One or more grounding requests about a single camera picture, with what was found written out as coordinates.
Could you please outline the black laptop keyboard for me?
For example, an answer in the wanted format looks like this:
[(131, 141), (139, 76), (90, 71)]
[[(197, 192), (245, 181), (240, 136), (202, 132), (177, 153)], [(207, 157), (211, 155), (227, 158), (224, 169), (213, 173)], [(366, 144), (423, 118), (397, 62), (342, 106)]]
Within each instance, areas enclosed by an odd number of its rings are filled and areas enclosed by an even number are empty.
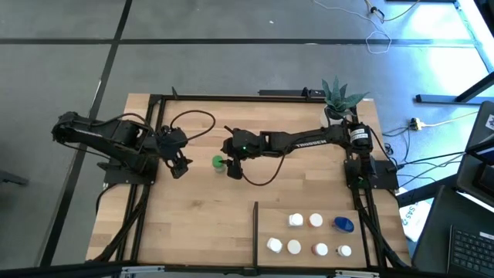
[(447, 274), (494, 278), (494, 234), (450, 228)]

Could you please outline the green plant in white pot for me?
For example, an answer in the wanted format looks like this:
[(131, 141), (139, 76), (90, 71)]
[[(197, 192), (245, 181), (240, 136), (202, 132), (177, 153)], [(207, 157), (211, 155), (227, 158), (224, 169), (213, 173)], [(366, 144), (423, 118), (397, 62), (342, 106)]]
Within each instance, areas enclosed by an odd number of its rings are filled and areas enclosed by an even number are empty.
[(336, 76), (333, 81), (333, 88), (330, 89), (329, 83), (322, 79), (321, 84), (325, 93), (324, 101), (326, 106), (320, 114), (320, 123), (324, 127), (329, 127), (332, 123), (341, 123), (348, 116), (356, 117), (356, 107), (369, 92), (355, 93), (347, 96), (347, 85), (339, 86), (339, 80)]

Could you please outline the black desk leg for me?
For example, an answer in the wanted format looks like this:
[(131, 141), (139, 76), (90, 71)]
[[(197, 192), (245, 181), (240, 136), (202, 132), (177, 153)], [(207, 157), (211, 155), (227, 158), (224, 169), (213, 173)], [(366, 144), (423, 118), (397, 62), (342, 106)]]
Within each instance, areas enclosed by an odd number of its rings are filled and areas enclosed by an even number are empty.
[(462, 105), (480, 105), (485, 101), (494, 103), (494, 97), (480, 97), (479, 94), (494, 86), (494, 72), (482, 78), (479, 82), (468, 88), (458, 96), (418, 94), (415, 96), (417, 103), (433, 104), (462, 104)]

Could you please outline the black bar behind table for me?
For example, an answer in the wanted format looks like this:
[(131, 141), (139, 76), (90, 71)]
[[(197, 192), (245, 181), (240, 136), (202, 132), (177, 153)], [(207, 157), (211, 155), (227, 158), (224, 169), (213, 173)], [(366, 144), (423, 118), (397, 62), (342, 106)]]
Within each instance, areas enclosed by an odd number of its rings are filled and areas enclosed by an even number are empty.
[[(275, 97), (301, 97), (301, 90), (260, 90), (260, 96), (275, 96)], [(324, 97), (325, 93), (322, 90), (311, 90), (311, 97)]]

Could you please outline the blue-capped Tums bottle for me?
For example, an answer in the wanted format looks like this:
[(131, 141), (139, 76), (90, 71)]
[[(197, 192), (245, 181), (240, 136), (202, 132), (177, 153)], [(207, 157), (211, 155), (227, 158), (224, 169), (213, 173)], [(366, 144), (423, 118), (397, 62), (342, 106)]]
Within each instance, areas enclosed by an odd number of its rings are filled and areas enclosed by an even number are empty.
[(352, 233), (355, 229), (354, 223), (349, 218), (343, 216), (335, 217), (332, 226), (342, 233)]

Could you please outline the black table frame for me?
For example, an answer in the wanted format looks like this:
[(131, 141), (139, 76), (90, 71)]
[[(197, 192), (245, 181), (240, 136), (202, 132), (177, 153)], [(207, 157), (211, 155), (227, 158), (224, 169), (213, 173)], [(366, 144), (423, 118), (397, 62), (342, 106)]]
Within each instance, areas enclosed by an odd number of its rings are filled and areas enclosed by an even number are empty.
[[(230, 133), (238, 127), (253, 133), (285, 131), (296, 133), (320, 126), (324, 104), (320, 99), (301, 97), (182, 96), (167, 98), (163, 121), (174, 120), (191, 141), (184, 154), (192, 160), (188, 172), (174, 179), (160, 166), (151, 186), (150, 198), (140, 232), (140, 245), (129, 236), (125, 259), (144, 265), (165, 266), (167, 271), (259, 273), (323, 273), (333, 269), (362, 269), (376, 266), (377, 247), (370, 232), (358, 224), (344, 234), (331, 226), (342, 215), (359, 219), (353, 195), (347, 187), (343, 148), (327, 144), (294, 151), (284, 161), (257, 158), (242, 165), (246, 178), (237, 181), (216, 172), (212, 158), (219, 154)], [(258, 268), (252, 266), (252, 210), (259, 202)], [(299, 213), (302, 226), (288, 226), (288, 216)], [(323, 225), (308, 225), (312, 213), (323, 216)], [(270, 238), (280, 239), (283, 249), (274, 253), (266, 247)], [(292, 255), (286, 245), (301, 243)], [(326, 256), (315, 256), (312, 245), (328, 246)], [(348, 245), (350, 257), (336, 248)]]

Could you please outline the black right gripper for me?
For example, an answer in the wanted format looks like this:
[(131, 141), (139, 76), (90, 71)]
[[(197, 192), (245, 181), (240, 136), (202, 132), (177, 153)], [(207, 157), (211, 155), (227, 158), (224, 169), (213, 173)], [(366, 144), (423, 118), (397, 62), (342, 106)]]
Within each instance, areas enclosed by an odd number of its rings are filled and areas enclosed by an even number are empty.
[(231, 134), (231, 137), (223, 141), (221, 152), (233, 159), (221, 159), (220, 162), (222, 166), (227, 166), (228, 177), (241, 180), (243, 171), (240, 160), (261, 157), (262, 140), (259, 135), (251, 131), (228, 126), (224, 126), (224, 128)]

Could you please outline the silver aluminium bracket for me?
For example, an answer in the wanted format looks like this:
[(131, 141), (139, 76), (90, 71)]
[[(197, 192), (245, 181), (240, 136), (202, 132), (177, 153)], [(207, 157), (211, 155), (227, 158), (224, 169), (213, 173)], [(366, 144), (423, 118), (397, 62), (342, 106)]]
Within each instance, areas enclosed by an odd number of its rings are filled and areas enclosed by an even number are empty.
[(336, 270), (329, 278), (380, 278), (380, 274), (360, 270)]
[(163, 273), (165, 266), (125, 266), (121, 269), (119, 278), (135, 278), (138, 274)]

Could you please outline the black floor object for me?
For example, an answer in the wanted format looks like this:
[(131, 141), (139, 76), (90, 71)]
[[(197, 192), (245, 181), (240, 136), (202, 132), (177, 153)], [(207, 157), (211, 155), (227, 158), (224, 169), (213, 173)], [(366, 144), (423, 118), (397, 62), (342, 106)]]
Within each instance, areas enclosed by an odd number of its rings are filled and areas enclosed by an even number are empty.
[(27, 185), (29, 183), (29, 180), (0, 169), (0, 183)]

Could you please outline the dark grey desk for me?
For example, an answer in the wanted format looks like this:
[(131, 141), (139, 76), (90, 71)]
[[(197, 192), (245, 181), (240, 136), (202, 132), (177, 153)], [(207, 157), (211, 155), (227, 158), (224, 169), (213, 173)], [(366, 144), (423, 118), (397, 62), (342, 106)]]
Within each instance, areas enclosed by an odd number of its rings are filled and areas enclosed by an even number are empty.
[(451, 226), (494, 234), (494, 212), (459, 193), (443, 187), (435, 197), (419, 237), (412, 264), (422, 272), (441, 278), (468, 278), (447, 274)]

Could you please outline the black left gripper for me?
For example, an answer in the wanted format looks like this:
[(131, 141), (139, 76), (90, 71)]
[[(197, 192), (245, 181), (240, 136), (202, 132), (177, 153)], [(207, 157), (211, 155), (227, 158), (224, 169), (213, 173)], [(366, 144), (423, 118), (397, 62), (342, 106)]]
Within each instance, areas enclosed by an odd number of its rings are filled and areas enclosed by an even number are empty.
[(156, 140), (160, 158), (165, 162), (172, 161), (171, 175), (174, 179), (179, 179), (188, 171), (188, 165), (192, 162), (181, 150), (188, 143), (184, 131), (179, 127), (164, 125), (157, 132)]

